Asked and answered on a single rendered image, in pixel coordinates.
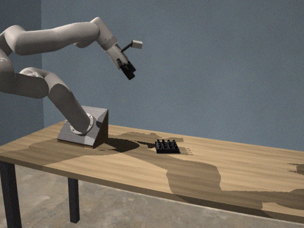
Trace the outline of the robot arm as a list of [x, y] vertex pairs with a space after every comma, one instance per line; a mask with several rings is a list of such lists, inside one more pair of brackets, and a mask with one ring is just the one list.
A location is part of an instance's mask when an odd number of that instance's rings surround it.
[[94, 41], [105, 51], [117, 39], [100, 17], [91, 22], [78, 22], [48, 30], [25, 31], [21, 26], [10, 26], [0, 34], [0, 92], [51, 100], [71, 130], [77, 135], [85, 134], [94, 125], [93, 117], [86, 113], [69, 87], [55, 74], [29, 67], [14, 73], [8, 56], [32, 55], [60, 50], [70, 44], [85, 48]]

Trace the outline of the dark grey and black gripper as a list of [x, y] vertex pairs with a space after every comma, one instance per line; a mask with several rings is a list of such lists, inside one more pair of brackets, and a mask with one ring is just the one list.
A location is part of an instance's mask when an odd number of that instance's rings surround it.
[[136, 69], [130, 63], [126, 54], [124, 52], [121, 53], [121, 48], [118, 46], [117, 42], [104, 52], [107, 52], [108, 56], [117, 67], [117, 69], [120, 70], [121, 68], [127, 78], [131, 80], [135, 77], [133, 72], [136, 71]]

